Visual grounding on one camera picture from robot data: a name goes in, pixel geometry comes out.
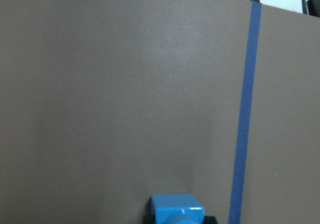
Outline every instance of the blue block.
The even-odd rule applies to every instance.
[[[205,208],[190,194],[152,195],[156,224],[203,224]]]

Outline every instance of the blue tape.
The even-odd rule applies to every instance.
[[[258,41],[262,5],[252,3],[251,20],[249,28],[248,45],[246,50],[246,61],[244,67],[242,97],[239,115],[239,126],[237,136],[237,147],[235,152],[234,178],[231,191],[231,203],[229,212],[229,224],[240,224],[243,198],[243,187],[245,183],[247,146],[250,128],[251,104],[254,90],[256,57],[258,53]]]

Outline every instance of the blue tape strip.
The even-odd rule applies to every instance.
[[[254,90],[256,57],[258,53],[258,41],[262,5],[252,3],[251,20],[249,28],[248,45],[246,50],[246,61],[242,86],[242,97],[239,115],[238,138],[235,152],[234,178],[231,192],[231,204],[229,212],[229,224],[240,224],[243,198],[243,185],[245,182],[247,146],[250,127],[251,104]]]

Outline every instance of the black cable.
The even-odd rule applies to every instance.
[[[306,0],[302,0],[302,12],[303,12],[305,15],[307,14],[306,7],[307,7],[307,2],[306,2]]]

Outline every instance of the cable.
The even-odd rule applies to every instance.
[[[303,12],[305,15],[307,14],[306,7],[307,7],[307,2],[306,2],[306,0],[302,0],[302,12]]]

